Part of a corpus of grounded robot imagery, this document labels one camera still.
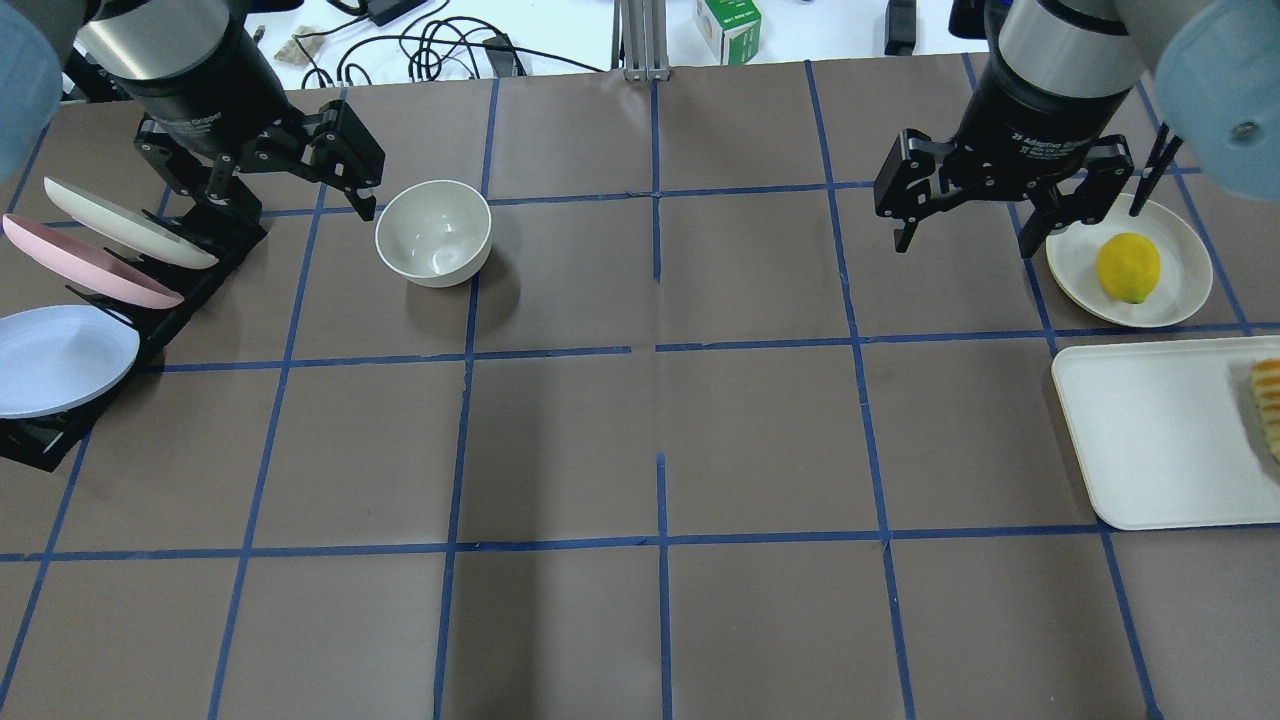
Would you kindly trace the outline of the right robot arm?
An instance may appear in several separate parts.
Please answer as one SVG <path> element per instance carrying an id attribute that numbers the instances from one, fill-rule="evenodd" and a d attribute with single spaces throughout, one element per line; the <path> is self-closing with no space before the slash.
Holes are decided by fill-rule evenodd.
<path id="1" fill-rule="evenodd" d="M 1142 76 L 1164 119 L 1133 211 L 1184 147 L 1222 190 L 1277 199 L 1275 1 L 955 1 L 948 28 L 989 58 L 952 138 L 902 131 L 876 178 L 897 252 L 920 220 L 965 202 L 1030 202 L 1024 258 L 1101 222 L 1137 169 L 1106 127 Z"/>

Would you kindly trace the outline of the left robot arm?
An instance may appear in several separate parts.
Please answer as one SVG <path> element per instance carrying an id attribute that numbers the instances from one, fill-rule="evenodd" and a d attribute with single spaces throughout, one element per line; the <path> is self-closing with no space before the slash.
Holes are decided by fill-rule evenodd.
<path id="1" fill-rule="evenodd" d="M 287 173 L 340 191 L 366 222 L 385 152 L 343 101 L 306 115 L 232 1 L 5 1 L 3 177 L 26 167 L 61 101 L 76 45 L 145 111 L 134 145 L 175 193 L 182 225 L 216 245 L 260 238 L 244 174 Z"/>

